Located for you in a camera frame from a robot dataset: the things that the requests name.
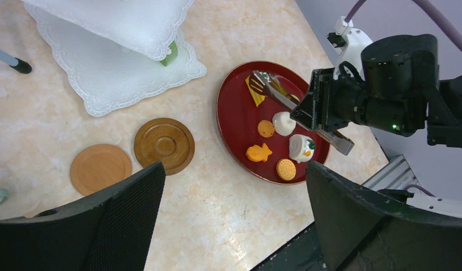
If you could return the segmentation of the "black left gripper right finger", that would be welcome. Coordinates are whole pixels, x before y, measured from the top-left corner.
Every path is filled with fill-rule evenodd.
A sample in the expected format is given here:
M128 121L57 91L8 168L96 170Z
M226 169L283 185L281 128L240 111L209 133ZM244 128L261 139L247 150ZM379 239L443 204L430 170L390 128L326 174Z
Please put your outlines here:
M306 181L329 270L462 270L462 218L407 205L315 161Z

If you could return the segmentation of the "orange fish-shaped cookie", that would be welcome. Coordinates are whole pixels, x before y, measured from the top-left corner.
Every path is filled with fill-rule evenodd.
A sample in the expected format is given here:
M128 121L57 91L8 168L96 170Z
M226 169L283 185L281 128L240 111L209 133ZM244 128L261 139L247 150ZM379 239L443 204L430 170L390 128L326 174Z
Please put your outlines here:
M261 146L253 145L249 147L246 150L246 157L253 162L266 162L272 153L267 144L263 143Z

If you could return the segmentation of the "round tan biscuit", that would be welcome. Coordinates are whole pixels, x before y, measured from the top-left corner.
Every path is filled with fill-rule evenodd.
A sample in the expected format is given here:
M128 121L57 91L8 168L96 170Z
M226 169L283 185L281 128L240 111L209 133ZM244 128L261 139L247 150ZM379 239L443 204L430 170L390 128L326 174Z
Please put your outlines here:
M296 176L297 169L290 159L280 159L276 164L276 172L280 179L291 181Z

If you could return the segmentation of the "metal serving tongs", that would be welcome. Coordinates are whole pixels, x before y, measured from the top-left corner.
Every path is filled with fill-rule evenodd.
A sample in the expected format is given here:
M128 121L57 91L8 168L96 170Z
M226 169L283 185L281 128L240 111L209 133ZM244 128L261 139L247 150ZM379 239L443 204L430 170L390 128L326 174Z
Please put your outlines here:
M268 78L263 76L258 70L253 70L249 77L249 86L254 88L259 95L270 97L273 101L278 103L286 111L292 113L296 110L300 104L293 96L289 93L282 94L279 90L285 89L278 82L278 79L274 75L269 75ZM325 132L322 129L312 129L312 124L310 123L312 117L299 117L295 121L305 129L309 131L314 131L321 138L330 143L337 151L343 155L348 155L354 143L349 138L345 137L340 132Z

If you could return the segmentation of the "red round tray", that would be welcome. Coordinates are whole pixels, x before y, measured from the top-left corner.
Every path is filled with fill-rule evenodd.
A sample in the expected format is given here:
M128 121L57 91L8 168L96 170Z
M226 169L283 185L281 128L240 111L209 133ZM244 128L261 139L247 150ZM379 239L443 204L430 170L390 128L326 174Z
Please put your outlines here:
M271 183L292 185L306 180L306 164L296 163L297 173L291 181L279 178L276 164L280 159L289 157L289 138L274 134L264 138L258 133L258 123L270 121L274 114L283 109L276 102L266 99L259 106L255 102L245 83L245 79L258 70L278 77L282 86L290 93L302 99L309 83L294 71L273 62L254 61L237 66L224 79L217 94L217 126L226 149L245 170ZM266 143L272 154L265 162L254 162L246 157L246 150Z

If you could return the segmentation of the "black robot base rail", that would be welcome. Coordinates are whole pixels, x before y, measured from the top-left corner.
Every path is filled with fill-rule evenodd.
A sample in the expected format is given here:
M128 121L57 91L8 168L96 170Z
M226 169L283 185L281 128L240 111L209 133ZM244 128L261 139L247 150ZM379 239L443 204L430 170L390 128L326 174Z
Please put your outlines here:
M252 268L252 271L264 270L328 270L315 223L308 225Z

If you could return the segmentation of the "green matcha roll cake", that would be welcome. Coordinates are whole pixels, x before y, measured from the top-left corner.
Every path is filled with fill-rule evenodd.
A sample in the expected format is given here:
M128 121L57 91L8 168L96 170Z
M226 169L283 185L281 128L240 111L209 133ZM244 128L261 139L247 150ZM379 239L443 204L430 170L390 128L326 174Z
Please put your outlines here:
M163 60L160 60L159 62L164 65L165 67L171 64L178 56L178 47L176 45L176 42L173 41L170 43L170 45L167 48L167 53L166 56Z

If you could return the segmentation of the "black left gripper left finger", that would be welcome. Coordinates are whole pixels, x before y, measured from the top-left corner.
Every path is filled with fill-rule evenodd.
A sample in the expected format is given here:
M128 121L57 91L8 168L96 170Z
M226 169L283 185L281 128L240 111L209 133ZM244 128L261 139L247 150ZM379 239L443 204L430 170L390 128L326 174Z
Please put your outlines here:
M0 220L0 270L143 270L165 178L156 162L34 217Z

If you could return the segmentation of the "dark wooden saucer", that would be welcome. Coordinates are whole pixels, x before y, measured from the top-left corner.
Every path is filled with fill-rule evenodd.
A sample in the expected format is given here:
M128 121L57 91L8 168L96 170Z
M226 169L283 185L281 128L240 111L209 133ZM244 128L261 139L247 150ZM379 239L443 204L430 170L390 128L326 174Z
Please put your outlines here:
M159 161L166 175L183 171L195 154L195 140L190 130L171 118L157 118L143 124L133 144L135 157L143 168Z

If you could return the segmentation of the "white roll cake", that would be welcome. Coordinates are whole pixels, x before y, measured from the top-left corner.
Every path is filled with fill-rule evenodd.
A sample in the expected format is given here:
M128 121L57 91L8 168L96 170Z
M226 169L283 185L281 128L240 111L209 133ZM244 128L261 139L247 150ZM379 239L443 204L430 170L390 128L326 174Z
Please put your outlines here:
M289 158L297 163L310 161L315 149L315 141L308 136L295 134L289 138Z

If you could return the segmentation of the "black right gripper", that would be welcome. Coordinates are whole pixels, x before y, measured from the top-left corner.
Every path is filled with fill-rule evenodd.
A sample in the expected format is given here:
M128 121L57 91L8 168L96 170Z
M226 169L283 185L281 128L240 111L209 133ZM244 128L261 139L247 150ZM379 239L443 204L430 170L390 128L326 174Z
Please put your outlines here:
M356 68L333 68L312 71L308 92L291 111L293 120L314 132L335 132L354 118L353 103L362 92L364 80Z

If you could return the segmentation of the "white three-tier cake stand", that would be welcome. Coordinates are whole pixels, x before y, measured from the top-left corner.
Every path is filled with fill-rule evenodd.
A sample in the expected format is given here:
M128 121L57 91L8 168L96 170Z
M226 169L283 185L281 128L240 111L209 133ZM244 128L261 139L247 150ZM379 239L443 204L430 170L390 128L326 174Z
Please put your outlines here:
M177 58L164 66L32 4L24 8L92 116L132 106L207 72L181 30L175 39Z

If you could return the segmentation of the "yellow cake slice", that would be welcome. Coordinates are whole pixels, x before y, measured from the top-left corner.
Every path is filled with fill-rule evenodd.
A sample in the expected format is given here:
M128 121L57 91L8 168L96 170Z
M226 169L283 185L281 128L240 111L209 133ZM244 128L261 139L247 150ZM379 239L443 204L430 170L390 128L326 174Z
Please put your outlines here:
M259 107L259 105L266 99L266 96L264 95L265 83L261 82L253 73L245 78L245 83L255 106Z

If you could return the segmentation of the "light blue tripod stand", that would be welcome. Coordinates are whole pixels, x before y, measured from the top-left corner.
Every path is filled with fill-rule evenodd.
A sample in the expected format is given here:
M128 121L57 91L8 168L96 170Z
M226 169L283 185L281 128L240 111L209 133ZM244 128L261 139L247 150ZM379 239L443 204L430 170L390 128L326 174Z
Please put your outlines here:
M9 65L12 69L19 73L29 74L32 72L32 67L28 62L15 58L0 49L0 61Z

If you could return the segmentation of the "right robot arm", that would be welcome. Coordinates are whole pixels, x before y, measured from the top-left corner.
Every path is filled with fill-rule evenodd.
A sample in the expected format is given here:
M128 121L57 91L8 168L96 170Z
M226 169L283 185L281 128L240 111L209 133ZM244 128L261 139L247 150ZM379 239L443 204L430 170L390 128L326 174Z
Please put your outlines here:
M290 117L345 155L354 143L339 130L349 123L402 137L426 129L429 145L462 149L462 76L439 79L433 35L391 36L314 70Z

